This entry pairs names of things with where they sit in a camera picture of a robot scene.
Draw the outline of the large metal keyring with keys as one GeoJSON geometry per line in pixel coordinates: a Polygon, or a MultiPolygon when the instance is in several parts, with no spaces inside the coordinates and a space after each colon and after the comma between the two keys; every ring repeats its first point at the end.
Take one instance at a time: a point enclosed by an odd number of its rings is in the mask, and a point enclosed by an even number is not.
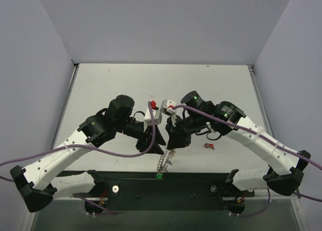
{"type": "Polygon", "coordinates": [[[172,159],[176,154],[176,150],[166,150],[166,152],[160,157],[158,161],[158,165],[156,168],[156,178],[157,179],[162,179],[163,174],[168,172],[168,167],[172,166],[172,159]]]}

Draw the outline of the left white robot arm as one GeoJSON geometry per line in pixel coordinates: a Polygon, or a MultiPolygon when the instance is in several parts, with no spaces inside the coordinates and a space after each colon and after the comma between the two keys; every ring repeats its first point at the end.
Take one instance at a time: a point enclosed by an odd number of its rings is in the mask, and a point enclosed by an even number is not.
{"type": "Polygon", "coordinates": [[[155,101],[149,101],[143,121],[137,121],[131,114],[134,100],[127,95],[118,95],[107,108],[88,117],[57,148],[42,154],[39,159],[25,167],[15,166],[10,174],[28,211],[37,212],[56,198],[86,194],[103,196],[108,185],[95,170],[77,175],[60,177],[59,174],[80,157],[113,140],[117,133],[137,140],[136,155],[108,152],[108,155],[123,158],[139,157],[146,153],[163,155],[161,149],[165,140],[158,124],[162,121],[160,108],[155,101]]]}

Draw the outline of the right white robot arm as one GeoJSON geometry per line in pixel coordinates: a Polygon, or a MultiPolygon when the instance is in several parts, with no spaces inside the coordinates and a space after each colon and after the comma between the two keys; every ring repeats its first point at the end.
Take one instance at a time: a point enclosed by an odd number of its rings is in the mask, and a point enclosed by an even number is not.
{"type": "Polygon", "coordinates": [[[283,146],[231,102],[222,101],[215,105],[191,91],[181,99],[180,105],[163,100],[161,111],[169,116],[166,124],[169,150],[189,146],[191,136],[206,129],[207,133],[219,133],[220,137],[237,141],[267,163],[263,168],[232,170],[226,182],[238,190],[269,188],[280,195],[290,196],[300,186],[310,153],[283,146]],[[179,106],[188,112],[188,117],[176,114],[179,106]]]}

